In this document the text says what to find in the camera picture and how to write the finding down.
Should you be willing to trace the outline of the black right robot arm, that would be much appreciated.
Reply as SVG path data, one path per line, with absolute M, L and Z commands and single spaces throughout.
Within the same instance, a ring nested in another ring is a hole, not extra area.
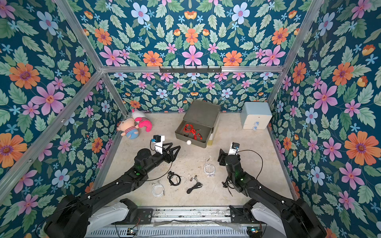
M 286 198 L 245 172 L 237 150 L 219 151 L 218 162 L 227 170 L 234 189 L 251 200 L 244 205 L 246 219 L 263 222 L 287 238 L 324 238 L 326 230 L 308 203 Z

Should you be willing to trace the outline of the red wired earphones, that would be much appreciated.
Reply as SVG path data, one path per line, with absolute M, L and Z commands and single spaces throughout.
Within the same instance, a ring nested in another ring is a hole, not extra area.
M 194 140 L 202 140 L 202 135 L 198 132 L 198 130 L 192 129 L 190 133 L 193 135 Z
M 191 134 L 190 131 L 194 129 L 194 126 L 192 124 L 185 124 L 183 128 L 183 133 L 184 134 Z

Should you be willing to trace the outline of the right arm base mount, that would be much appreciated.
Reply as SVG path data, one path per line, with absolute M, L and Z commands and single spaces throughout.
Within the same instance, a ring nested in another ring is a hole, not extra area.
M 249 224 L 254 222 L 254 217 L 251 212 L 253 200 L 249 200 L 242 207 L 229 206 L 230 217 L 232 223 Z

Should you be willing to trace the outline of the grey top drawer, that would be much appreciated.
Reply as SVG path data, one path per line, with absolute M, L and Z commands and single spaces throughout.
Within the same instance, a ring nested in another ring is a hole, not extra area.
M 189 140 L 191 145 L 206 148 L 213 131 L 214 128 L 183 120 L 175 130 L 175 136 L 181 141 Z

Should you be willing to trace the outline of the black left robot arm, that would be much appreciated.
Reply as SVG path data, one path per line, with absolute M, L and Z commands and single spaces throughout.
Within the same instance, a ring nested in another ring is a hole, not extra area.
M 148 181 L 148 174 L 161 163 L 175 161 L 180 146 L 165 143 L 152 153 L 144 148 L 137 152 L 134 165 L 113 182 L 81 196 L 68 195 L 46 219 L 44 232 L 50 238 L 84 238 L 92 232 L 115 222 L 136 220 L 135 203 L 123 199 L 115 206 L 108 203 L 135 191 Z

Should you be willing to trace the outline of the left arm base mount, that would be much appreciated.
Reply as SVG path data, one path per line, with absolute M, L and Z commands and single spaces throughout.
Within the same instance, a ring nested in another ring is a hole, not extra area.
M 147 225 L 151 223 L 153 218 L 153 209 L 139 207 L 129 199 L 120 200 L 121 203 L 127 206 L 129 212 L 124 220 L 119 222 L 123 225 Z

